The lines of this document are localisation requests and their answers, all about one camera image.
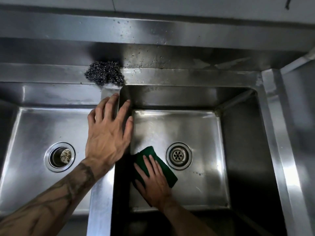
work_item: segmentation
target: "left hand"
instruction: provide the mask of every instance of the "left hand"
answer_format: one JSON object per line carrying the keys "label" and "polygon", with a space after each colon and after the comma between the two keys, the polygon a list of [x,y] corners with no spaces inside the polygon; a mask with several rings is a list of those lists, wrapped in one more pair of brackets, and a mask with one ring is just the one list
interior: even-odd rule
{"label": "left hand", "polygon": [[131,141],[132,116],[128,118],[124,132],[122,126],[130,100],[123,104],[116,119],[113,119],[113,109],[118,97],[119,94],[115,93],[110,98],[103,99],[88,115],[89,135],[84,163],[91,167],[96,179],[104,176],[123,156]]}

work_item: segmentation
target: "finger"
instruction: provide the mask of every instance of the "finger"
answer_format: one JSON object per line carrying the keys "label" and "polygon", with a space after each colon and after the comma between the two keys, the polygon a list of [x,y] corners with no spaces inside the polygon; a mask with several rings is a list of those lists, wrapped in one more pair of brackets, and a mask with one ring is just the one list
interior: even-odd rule
{"label": "finger", "polygon": [[146,167],[147,167],[147,169],[148,169],[148,172],[149,172],[150,177],[154,177],[155,174],[154,174],[152,165],[150,164],[149,160],[147,159],[146,156],[143,156],[143,160],[144,160],[144,164],[146,165]]}
{"label": "finger", "polygon": [[101,100],[100,103],[95,108],[95,121],[100,123],[104,119],[104,108],[106,103],[108,102],[109,97]]}
{"label": "finger", "polygon": [[156,163],[156,165],[157,165],[157,167],[158,167],[158,170],[159,170],[159,172],[160,172],[160,175],[163,176],[163,177],[165,177],[165,175],[163,174],[163,170],[162,170],[160,164],[159,164],[157,161],[155,161],[155,163]]}
{"label": "finger", "polygon": [[145,195],[146,195],[146,190],[144,189],[144,187],[143,187],[143,185],[141,184],[140,181],[135,180],[135,183],[136,183],[136,185],[137,185],[137,188],[138,188],[140,194],[141,194],[141,195],[143,196],[143,198],[144,198]]}
{"label": "finger", "polygon": [[130,116],[127,119],[125,132],[124,132],[124,136],[123,136],[126,147],[130,144],[133,129],[134,129],[134,120],[133,120],[132,116]]}
{"label": "finger", "polygon": [[115,121],[123,122],[123,120],[126,116],[126,113],[129,109],[129,106],[130,106],[130,100],[127,100],[126,102],[124,102],[124,104],[122,105],[122,107],[118,111],[118,114],[117,114]]}
{"label": "finger", "polygon": [[149,158],[150,158],[150,161],[151,161],[151,164],[152,164],[154,173],[155,173],[157,176],[159,176],[159,175],[160,175],[160,171],[158,170],[157,164],[155,163],[155,160],[154,160],[153,156],[152,156],[152,155],[149,155]]}
{"label": "finger", "polygon": [[108,102],[106,103],[104,119],[112,120],[112,118],[113,118],[113,108],[114,108],[114,105],[115,105],[118,97],[119,97],[119,94],[118,93],[114,93],[110,97]]}
{"label": "finger", "polygon": [[141,170],[141,168],[140,168],[136,163],[134,163],[134,167],[135,167],[136,171],[139,173],[139,175],[142,177],[142,179],[144,180],[144,182],[147,182],[149,178],[148,178],[147,175],[144,173],[144,171]]}
{"label": "finger", "polygon": [[92,109],[88,115],[89,128],[92,127],[94,123],[95,123],[95,109]]}

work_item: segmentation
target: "drain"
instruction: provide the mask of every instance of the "drain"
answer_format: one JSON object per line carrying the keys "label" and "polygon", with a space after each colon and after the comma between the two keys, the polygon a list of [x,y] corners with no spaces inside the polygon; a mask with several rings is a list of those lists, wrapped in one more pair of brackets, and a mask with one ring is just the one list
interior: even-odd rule
{"label": "drain", "polygon": [[167,150],[166,159],[174,169],[186,169],[192,160],[191,150],[184,143],[173,143]]}
{"label": "drain", "polygon": [[45,154],[46,167],[54,172],[68,169],[75,158],[73,147],[68,143],[56,143],[52,145]]}

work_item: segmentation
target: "tattoo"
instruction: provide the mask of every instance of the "tattoo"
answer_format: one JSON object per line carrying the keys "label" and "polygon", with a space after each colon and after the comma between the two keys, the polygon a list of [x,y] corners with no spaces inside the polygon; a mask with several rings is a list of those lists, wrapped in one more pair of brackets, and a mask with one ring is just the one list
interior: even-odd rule
{"label": "tattoo", "polygon": [[[50,217],[53,217],[52,222],[56,222],[60,218],[63,219],[67,213],[72,213],[69,212],[70,207],[74,208],[95,182],[96,180],[91,168],[81,162],[72,172],[48,190],[39,194],[15,213],[3,219],[0,222],[0,235],[8,235],[10,234],[10,229],[29,221],[31,223],[28,228],[28,235],[33,235],[41,218],[47,217],[47,215],[44,216],[45,212],[49,212]],[[60,196],[60,192],[63,191],[62,189],[66,193]]]}

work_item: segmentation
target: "tattooed forearm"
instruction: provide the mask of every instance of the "tattooed forearm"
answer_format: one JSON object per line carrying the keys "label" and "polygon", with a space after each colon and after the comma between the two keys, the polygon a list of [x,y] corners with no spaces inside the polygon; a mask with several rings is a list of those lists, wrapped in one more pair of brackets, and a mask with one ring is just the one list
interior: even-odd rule
{"label": "tattooed forearm", "polygon": [[45,192],[0,222],[0,236],[53,235],[95,184],[91,168],[81,162]]}

